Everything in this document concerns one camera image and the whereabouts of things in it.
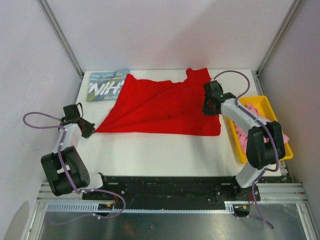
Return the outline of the red t shirt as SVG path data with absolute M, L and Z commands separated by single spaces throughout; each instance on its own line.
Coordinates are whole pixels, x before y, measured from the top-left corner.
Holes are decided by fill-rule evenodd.
M 151 133 L 215 137 L 219 116 L 203 114 L 208 69 L 186 70 L 182 82 L 137 79 L 128 74 L 114 107 L 96 133 Z

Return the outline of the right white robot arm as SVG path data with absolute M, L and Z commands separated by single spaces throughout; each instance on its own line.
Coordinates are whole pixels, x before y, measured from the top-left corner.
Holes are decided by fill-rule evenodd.
M 250 111 L 230 92 L 224 93 L 222 86 L 214 80 L 204 84 L 203 114 L 223 115 L 232 120 L 247 135 L 245 155 L 247 163 L 235 176 L 236 185 L 230 188 L 231 196 L 242 201 L 258 177 L 278 165 L 285 157 L 285 143 L 281 125 L 277 121 L 267 121 Z

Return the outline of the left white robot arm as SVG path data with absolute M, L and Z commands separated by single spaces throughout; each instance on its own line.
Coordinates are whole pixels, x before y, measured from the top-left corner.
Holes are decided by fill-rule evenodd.
M 41 157 L 41 165 L 55 196 L 92 191 L 100 200 L 110 196 L 111 188 L 103 183 L 101 173 L 90 173 L 77 151 L 80 138 L 88 139 L 95 125 L 83 118 L 81 103 L 63 107 L 58 141 L 51 153 Z

